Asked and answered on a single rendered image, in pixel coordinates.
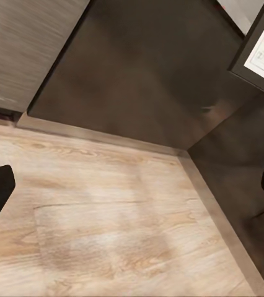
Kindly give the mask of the poster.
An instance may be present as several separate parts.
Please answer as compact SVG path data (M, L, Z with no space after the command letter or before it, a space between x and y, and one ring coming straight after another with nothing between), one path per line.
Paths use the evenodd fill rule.
M264 91L264 3L227 70Z

